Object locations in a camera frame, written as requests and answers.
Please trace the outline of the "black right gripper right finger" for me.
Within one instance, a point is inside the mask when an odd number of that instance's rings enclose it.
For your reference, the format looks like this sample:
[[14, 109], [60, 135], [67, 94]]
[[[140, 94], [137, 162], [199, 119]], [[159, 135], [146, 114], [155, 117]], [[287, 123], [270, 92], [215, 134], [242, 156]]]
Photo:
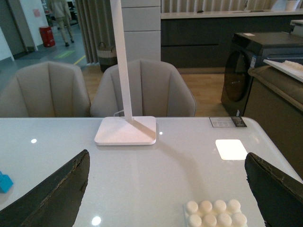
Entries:
[[303, 225], [303, 184], [250, 152], [244, 168], [267, 227]]

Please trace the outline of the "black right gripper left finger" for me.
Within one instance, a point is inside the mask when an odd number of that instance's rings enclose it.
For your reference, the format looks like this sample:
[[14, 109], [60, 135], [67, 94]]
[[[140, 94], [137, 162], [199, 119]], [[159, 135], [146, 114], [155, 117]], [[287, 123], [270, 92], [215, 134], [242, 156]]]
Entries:
[[2, 227], [72, 227], [88, 185], [85, 149], [0, 212]]

